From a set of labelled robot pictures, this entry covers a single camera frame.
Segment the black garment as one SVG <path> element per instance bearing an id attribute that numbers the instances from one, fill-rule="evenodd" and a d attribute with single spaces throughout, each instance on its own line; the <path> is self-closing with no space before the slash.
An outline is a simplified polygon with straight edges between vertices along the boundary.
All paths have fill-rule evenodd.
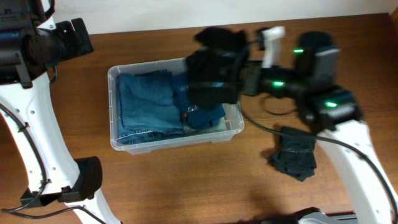
<path id="1" fill-rule="evenodd" d="M 206 109 L 237 103 L 239 72 L 248 58 L 245 31 L 207 27 L 195 40 L 201 47 L 185 59 L 190 101 Z"/>

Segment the dark blue garment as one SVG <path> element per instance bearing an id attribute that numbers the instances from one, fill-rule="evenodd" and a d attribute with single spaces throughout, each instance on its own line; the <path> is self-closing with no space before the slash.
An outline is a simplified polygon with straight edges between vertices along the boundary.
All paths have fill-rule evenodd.
<path id="1" fill-rule="evenodd" d="M 218 104 L 212 109 L 204 109 L 190 101 L 185 72 L 173 75 L 170 85 L 174 91 L 174 103 L 182 114 L 183 123 L 189 128 L 212 128 L 218 125 L 220 119 L 226 115 L 222 104 Z"/>

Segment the light blue jeans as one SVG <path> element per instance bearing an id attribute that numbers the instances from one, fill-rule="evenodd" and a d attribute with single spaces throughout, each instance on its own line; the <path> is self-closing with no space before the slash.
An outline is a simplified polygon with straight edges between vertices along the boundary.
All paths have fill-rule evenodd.
<path id="1" fill-rule="evenodd" d="M 211 128 L 206 128 L 206 129 L 192 129 L 187 125 L 183 126 L 184 135 L 186 135 L 186 136 L 217 133 L 217 132 L 222 132 L 222 131 L 226 131 L 226 130 L 227 130 L 227 128 L 226 128 L 226 123 L 225 123 L 224 118 L 220 118 L 220 120 L 218 121 L 218 124 L 216 126 L 213 126 Z"/>

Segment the dark grey garment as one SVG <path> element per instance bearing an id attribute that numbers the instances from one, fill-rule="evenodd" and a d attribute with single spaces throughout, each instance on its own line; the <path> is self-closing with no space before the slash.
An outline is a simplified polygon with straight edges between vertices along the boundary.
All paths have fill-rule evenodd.
<path id="1" fill-rule="evenodd" d="M 317 163 L 314 156 L 316 140 L 303 138 L 310 133 L 299 129 L 283 126 L 280 130 L 284 134 L 299 136 L 281 136 L 279 150 L 268 158 L 269 164 L 277 171 L 287 174 L 301 182 L 315 175 Z"/>

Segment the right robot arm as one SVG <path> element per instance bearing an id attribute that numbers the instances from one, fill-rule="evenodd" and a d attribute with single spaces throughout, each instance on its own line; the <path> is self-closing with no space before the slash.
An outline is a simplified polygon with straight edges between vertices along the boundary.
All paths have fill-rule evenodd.
<path id="1" fill-rule="evenodd" d="M 276 61 L 284 33 L 283 27 L 260 33 L 264 58 L 247 77 L 245 94 L 293 99 L 312 133 L 273 133 L 318 142 L 352 199 L 358 223 L 397 223 L 397 194 L 374 151 L 369 128 L 353 94 L 335 83 L 339 48 L 327 33 L 304 33 L 294 50 L 294 67 L 280 68 Z"/>

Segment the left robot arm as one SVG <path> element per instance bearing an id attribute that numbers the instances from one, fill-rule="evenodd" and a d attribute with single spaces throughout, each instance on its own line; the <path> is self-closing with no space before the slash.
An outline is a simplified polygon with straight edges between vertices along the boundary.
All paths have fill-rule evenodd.
<path id="1" fill-rule="evenodd" d="M 65 204 L 82 223 L 117 223 L 102 191 L 96 156 L 74 159 L 58 125 L 48 75 L 64 61 L 93 52 L 82 19 L 55 22 L 55 3 L 1 2 L 1 116 L 22 157 L 28 188 L 6 213 L 25 218 L 28 208 Z"/>

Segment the clear plastic storage container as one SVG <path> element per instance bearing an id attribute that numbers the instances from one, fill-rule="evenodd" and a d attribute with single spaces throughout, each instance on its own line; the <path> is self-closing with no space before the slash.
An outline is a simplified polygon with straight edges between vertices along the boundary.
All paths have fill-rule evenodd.
<path id="1" fill-rule="evenodd" d="M 160 141 L 145 142 L 140 144 L 121 144 L 117 142 L 118 136 L 118 109 L 116 100 L 116 77 L 121 73 L 140 74 L 154 70 L 167 69 L 174 75 L 185 70 L 185 59 L 175 58 L 170 60 L 160 60 L 145 63 L 135 63 L 129 65 L 116 65 L 108 70 L 108 98 L 109 98 L 109 125 L 110 125 L 110 144 L 117 151 L 125 151 L 130 154 L 142 154 L 158 149 L 195 145 L 207 142 L 229 141 L 234 135 L 239 134 L 244 129 L 244 120 L 239 109 L 239 104 L 224 104 L 223 108 L 226 116 L 221 124 L 226 126 L 225 131 L 205 131 L 181 138 L 166 139 Z"/>

